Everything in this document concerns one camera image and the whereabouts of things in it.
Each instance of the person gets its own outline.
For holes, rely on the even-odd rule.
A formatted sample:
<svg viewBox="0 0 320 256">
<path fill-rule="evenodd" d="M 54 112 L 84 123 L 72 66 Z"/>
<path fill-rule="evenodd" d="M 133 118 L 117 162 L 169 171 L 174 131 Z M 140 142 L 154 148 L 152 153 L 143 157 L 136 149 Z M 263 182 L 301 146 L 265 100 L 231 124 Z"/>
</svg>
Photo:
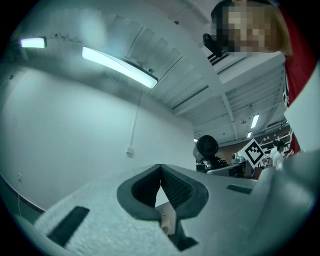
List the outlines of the person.
<svg viewBox="0 0 320 256">
<path fill-rule="evenodd" d="M 285 143 L 283 141 L 279 141 L 276 145 L 276 151 L 272 156 L 272 166 L 276 167 L 284 160 L 282 156 L 282 152 L 285 149 Z"/>
<path fill-rule="evenodd" d="M 302 31 L 285 9 L 281 5 L 267 3 L 266 0 L 219 2 L 211 12 L 211 37 L 215 45 L 212 49 L 219 48 L 229 52 L 283 53 L 283 101 L 285 107 L 289 108 L 307 84 L 318 60 Z M 288 156 L 300 151 L 292 130 L 290 134 Z"/>
<path fill-rule="evenodd" d="M 270 158 L 271 158 L 271 159 L 273 158 L 275 152 L 277 151 L 278 141 L 277 141 L 277 140 L 274 140 L 272 144 L 273 144 L 273 149 L 271 149 L 271 151 L 270 151 Z"/>
</svg>

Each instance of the cable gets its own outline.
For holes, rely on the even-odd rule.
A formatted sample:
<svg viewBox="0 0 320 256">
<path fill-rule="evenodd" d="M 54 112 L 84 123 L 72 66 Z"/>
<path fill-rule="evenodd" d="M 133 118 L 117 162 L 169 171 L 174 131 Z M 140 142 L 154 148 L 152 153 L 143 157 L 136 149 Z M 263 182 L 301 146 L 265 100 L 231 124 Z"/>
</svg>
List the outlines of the cable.
<svg viewBox="0 0 320 256">
<path fill-rule="evenodd" d="M 139 92 L 139 100 L 138 100 L 138 104 L 136 106 L 136 112 L 135 112 L 134 122 L 133 122 L 133 126 L 132 126 L 132 132 L 131 132 L 131 138 L 130 138 L 129 147 L 132 147 L 132 143 L 133 143 L 133 140 L 134 140 L 134 133 L 135 133 L 136 123 L 137 123 L 137 118 L 138 118 L 138 111 L 139 111 L 140 101 L 141 101 L 141 97 L 142 97 L 141 84 L 139 84 L 139 91 L 140 91 Z"/>
</svg>

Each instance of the fluorescent light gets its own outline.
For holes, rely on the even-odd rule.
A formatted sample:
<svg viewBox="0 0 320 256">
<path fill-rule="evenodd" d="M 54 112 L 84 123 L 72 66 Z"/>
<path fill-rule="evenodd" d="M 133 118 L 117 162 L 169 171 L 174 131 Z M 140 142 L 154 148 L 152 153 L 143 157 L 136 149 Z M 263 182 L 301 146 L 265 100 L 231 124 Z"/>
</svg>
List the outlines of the fluorescent light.
<svg viewBox="0 0 320 256">
<path fill-rule="evenodd" d="M 21 47 L 23 48 L 45 48 L 46 38 L 45 37 L 33 37 L 25 38 L 20 40 Z"/>
<path fill-rule="evenodd" d="M 255 128 L 256 127 L 258 119 L 259 119 L 259 115 L 258 114 L 253 117 L 251 128 Z"/>
<path fill-rule="evenodd" d="M 158 79 L 156 77 L 145 72 L 143 69 L 125 59 L 119 59 L 88 47 L 82 48 L 82 57 L 86 60 L 99 63 L 118 71 L 121 74 L 138 81 L 146 87 L 149 87 L 150 89 L 154 88 L 158 83 Z"/>
</svg>

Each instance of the red shirt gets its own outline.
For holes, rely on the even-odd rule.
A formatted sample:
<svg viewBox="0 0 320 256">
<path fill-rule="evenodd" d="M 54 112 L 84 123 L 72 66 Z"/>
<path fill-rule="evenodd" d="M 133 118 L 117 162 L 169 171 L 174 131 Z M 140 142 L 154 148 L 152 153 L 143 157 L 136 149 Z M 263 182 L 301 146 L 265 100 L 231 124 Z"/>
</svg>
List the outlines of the red shirt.
<svg viewBox="0 0 320 256">
<path fill-rule="evenodd" d="M 294 24 L 291 17 L 286 11 L 279 7 L 284 18 L 291 43 L 292 56 L 285 59 L 285 86 L 283 90 L 283 101 L 285 107 L 288 108 L 298 97 L 301 90 L 305 87 L 311 77 L 316 64 L 317 58 L 311 50 L 310 45 L 302 35 L 298 27 Z M 296 136 L 291 133 L 291 143 L 289 155 L 300 151 L 300 146 Z"/>
</svg>

